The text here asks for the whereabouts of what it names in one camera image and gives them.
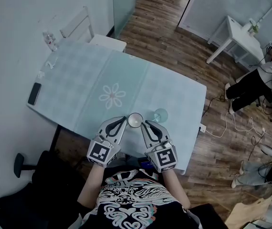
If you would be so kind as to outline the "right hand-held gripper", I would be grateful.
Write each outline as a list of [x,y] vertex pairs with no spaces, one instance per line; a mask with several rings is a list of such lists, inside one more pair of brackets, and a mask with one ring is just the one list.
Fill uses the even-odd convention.
[[[149,125],[152,133],[156,137],[156,139],[152,138],[146,125],[140,126],[147,147],[145,155],[148,160],[159,173],[174,169],[178,163],[178,158],[176,147],[172,144],[171,140],[168,140],[170,136],[167,129],[157,122],[146,120],[145,123]],[[162,142],[153,146],[152,141]]]

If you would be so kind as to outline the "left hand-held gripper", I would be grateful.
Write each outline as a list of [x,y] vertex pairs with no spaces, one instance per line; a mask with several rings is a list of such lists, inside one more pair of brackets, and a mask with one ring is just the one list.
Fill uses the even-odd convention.
[[103,168],[108,167],[121,150],[119,144],[126,125],[127,118],[125,116],[114,117],[104,121],[99,127],[99,135],[90,142],[87,159]]

